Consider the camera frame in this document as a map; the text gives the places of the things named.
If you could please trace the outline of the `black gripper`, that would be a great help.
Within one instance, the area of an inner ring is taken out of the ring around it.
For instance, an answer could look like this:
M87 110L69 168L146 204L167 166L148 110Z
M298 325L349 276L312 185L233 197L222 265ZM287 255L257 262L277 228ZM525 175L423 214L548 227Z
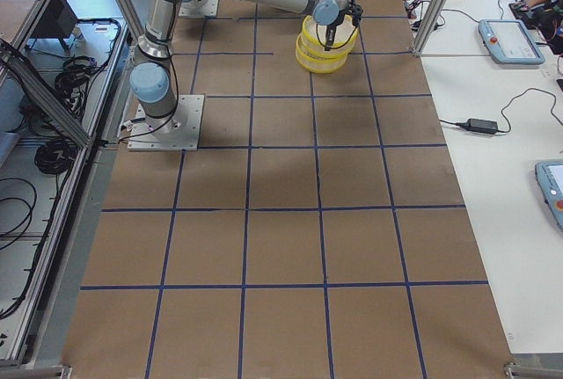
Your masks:
M340 10L337 18L325 29L325 42L323 43L324 50L332 51L345 47L351 39L353 39L353 36L361 23L362 13L362 7L355 0L348 0L347 7L344 10ZM337 29L344 23L346 18L350 18L351 24L354 28L344 42L335 46L334 42L336 40Z

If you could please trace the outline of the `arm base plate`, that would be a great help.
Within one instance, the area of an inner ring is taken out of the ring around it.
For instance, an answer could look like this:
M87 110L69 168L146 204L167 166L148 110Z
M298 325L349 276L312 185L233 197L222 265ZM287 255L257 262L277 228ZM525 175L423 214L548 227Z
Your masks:
M145 115L141 105L135 116L143 118L132 127L127 147L132 151L197 150L200 140L203 95L180 95L176 113L167 121Z
M215 18L219 0L183 0L179 9L180 18Z

